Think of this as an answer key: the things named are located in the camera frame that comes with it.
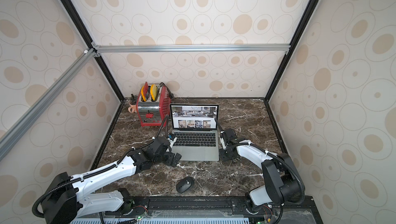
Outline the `black wireless mouse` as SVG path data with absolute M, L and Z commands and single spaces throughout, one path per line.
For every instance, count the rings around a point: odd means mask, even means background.
M 185 177 L 181 180 L 178 181 L 178 183 L 176 184 L 176 191 L 179 194 L 183 194 L 184 192 L 190 190 L 193 188 L 195 184 L 195 179 L 193 177 Z

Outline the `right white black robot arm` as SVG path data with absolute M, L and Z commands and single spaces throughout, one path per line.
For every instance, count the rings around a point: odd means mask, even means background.
M 223 129 L 216 121 L 220 131 L 222 148 L 219 150 L 221 161 L 245 158 L 263 172 L 264 186 L 245 194 L 248 211 L 255 213 L 260 206 L 284 203 L 300 205 L 305 200 L 305 185 L 291 157 L 265 150 L 250 140 L 238 137 L 233 129 Z

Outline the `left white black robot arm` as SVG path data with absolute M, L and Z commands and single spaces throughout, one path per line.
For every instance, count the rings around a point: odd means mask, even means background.
M 126 151 L 113 163 L 81 174 L 61 173 L 33 204 L 32 213 L 48 224 L 69 224 L 78 217 L 103 212 L 129 214 L 135 209 L 135 201 L 127 190 L 110 193 L 97 190 L 159 163 L 175 167 L 182 157 L 172 152 L 176 141 L 174 134 L 157 133 L 150 143 Z

